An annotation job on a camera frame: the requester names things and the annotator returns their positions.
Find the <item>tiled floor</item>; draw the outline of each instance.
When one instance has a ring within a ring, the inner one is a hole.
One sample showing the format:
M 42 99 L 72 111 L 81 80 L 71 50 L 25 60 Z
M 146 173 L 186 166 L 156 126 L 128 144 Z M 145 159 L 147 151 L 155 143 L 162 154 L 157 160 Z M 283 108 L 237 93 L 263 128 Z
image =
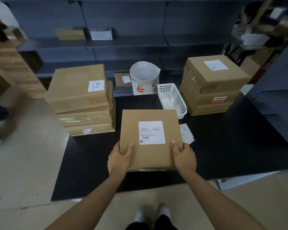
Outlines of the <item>tiled floor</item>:
M 12 107 L 17 90 L 1 99 Z M 75 204 L 50 202 L 68 134 L 44 100 L 21 98 L 13 118 L 0 126 L 0 230 L 42 230 Z M 288 171 L 224 191 L 269 230 L 288 230 Z M 178 229 L 213 229 L 186 184 L 116 194 L 96 229 L 124 229 L 142 206 L 151 219 L 158 203 Z

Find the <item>white plastic basket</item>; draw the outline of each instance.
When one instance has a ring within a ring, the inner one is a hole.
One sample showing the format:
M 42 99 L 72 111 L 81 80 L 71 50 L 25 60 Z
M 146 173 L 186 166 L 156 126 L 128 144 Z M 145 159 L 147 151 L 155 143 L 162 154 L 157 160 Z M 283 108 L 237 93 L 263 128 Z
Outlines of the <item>white plastic basket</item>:
M 159 84 L 158 97 L 165 110 L 174 109 L 177 111 L 178 119 L 182 119 L 187 113 L 187 107 L 174 83 Z

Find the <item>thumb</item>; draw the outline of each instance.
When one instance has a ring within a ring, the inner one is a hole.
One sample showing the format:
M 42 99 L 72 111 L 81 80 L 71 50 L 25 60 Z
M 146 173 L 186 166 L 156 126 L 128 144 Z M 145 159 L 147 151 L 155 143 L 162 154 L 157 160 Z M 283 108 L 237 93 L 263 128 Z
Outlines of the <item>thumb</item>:
M 128 145 L 128 150 L 127 150 L 127 153 L 125 155 L 129 156 L 129 157 L 132 155 L 132 143 L 130 143 Z
M 178 148 L 177 148 L 177 145 L 176 145 L 175 140 L 172 140 L 172 149 L 173 149 L 174 155 L 177 155 L 177 154 L 180 153 L 179 150 L 178 150 Z

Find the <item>white bin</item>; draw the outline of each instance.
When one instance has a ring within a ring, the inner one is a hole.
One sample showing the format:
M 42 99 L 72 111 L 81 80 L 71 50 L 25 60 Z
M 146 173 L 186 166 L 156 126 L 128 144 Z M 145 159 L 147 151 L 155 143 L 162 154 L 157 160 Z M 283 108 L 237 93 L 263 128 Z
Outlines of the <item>white bin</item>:
M 160 84 L 158 86 L 158 97 L 162 108 L 165 110 L 174 109 L 177 112 L 178 119 L 182 119 L 187 113 L 187 106 L 182 99 L 174 83 Z
M 133 95 L 156 94 L 160 69 L 146 61 L 136 62 L 130 68 Z

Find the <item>black table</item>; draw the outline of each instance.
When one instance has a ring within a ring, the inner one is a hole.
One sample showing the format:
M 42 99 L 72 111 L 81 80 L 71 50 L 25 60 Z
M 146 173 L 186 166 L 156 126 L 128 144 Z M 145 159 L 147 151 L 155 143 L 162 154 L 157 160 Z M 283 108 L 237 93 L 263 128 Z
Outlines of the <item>black table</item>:
M 157 95 L 116 97 L 116 132 L 69 137 L 51 201 L 87 196 L 108 178 L 123 109 L 162 109 Z M 196 171 L 206 180 L 288 169 L 288 143 L 242 94 L 226 113 L 191 117 Z M 128 172 L 118 192 L 184 183 L 177 171 Z

